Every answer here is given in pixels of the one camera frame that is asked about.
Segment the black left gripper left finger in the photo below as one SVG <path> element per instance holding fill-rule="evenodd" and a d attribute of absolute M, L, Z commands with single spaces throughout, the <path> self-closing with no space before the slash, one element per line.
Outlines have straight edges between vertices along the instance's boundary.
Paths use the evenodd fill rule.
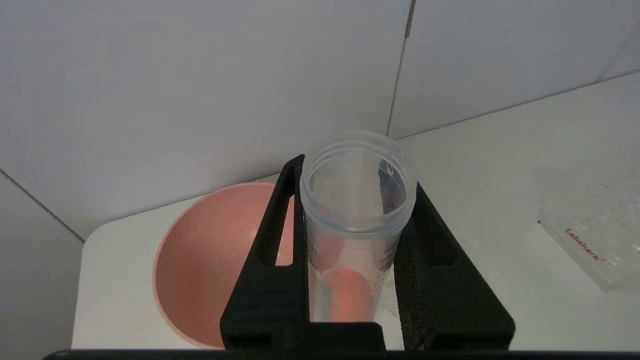
<path fill-rule="evenodd" d="M 300 180 L 304 155 L 282 167 L 252 246 L 220 320 L 224 348 L 269 349 L 274 334 L 310 321 L 306 216 Z M 294 203 L 292 262 L 277 266 L 290 201 Z"/>

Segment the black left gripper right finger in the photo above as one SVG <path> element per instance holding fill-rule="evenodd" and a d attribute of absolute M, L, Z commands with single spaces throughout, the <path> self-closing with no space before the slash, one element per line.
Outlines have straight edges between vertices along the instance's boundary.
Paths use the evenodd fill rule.
<path fill-rule="evenodd" d="M 404 350 L 509 349 L 514 319 L 422 186 L 416 189 L 393 268 Z"/>

